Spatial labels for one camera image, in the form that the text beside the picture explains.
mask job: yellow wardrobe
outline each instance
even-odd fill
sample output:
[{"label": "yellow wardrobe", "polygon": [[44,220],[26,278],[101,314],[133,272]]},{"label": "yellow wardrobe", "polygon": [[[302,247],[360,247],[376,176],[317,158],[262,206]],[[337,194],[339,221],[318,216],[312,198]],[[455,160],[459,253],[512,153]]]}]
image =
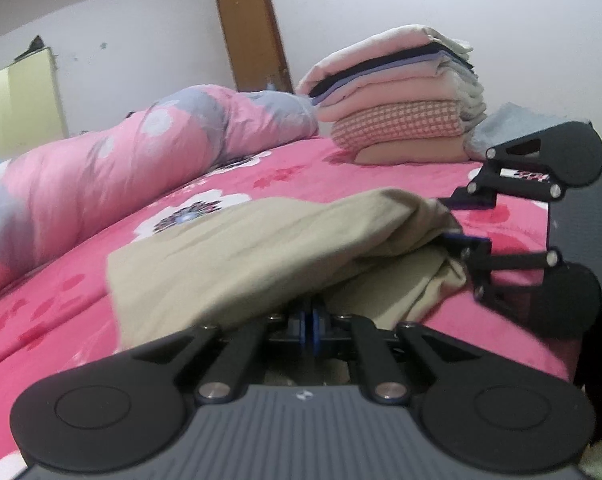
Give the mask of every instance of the yellow wardrobe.
[{"label": "yellow wardrobe", "polygon": [[0,70],[0,160],[66,136],[50,49]]}]

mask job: circular pad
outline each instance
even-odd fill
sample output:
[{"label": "circular pad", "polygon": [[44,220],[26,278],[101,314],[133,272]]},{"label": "circular pad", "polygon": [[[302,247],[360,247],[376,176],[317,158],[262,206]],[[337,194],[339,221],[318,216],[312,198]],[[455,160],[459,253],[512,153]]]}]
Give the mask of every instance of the circular pad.
[{"label": "circular pad", "polygon": [[125,364],[86,365],[24,391],[10,427],[26,461],[107,473],[149,459],[176,438],[186,407],[174,379],[154,364]]},{"label": "circular pad", "polygon": [[589,186],[602,173],[602,141],[594,128],[579,121],[553,126],[542,137],[542,152],[555,176],[569,186]]},{"label": "circular pad", "polygon": [[542,337],[577,339],[594,325],[601,308],[596,276],[585,266],[565,262],[545,271],[543,286],[532,293],[524,324]]},{"label": "circular pad", "polygon": [[100,430],[125,418],[130,396],[111,386],[84,386],[67,392],[56,404],[56,415],[68,426]]},{"label": "circular pad", "polygon": [[428,390],[422,421],[447,454],[483,470],[533,474],[573,460],[594,430],[574,386],[494,359],[456,363]]}]

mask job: wooden door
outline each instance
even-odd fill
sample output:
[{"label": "wooden door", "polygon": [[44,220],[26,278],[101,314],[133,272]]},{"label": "wooden door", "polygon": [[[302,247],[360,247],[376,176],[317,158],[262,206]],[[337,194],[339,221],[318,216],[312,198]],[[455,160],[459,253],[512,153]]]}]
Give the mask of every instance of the wooden door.
[{"label": "wooden door", "polygon": [[236,89],[292,92],[271,0],[216,0]]}]

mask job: logo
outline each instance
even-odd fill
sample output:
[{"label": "logo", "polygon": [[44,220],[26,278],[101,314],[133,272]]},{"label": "logo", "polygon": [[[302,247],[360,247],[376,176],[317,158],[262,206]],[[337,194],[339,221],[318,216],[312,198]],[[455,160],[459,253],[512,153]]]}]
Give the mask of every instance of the logo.
[{"label": "logo", "polygon": [[296,398],[305,402],[306,400],[310,400],[314,394],[309,392],[308,390],[302,390],[296,393]]}]

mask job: checkered fabric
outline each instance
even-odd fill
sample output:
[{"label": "checkered fabric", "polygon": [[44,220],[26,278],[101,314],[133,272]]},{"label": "checkered fabric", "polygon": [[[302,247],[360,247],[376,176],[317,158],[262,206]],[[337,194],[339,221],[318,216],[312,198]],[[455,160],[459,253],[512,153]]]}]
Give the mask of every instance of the checkered fabric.
[{"label": "checkered fabric", "polygon": [[458,101],[394,103],[361,110],[332,126],[334,143],[358,151],[377,142],[454,137],[463,133]]}]

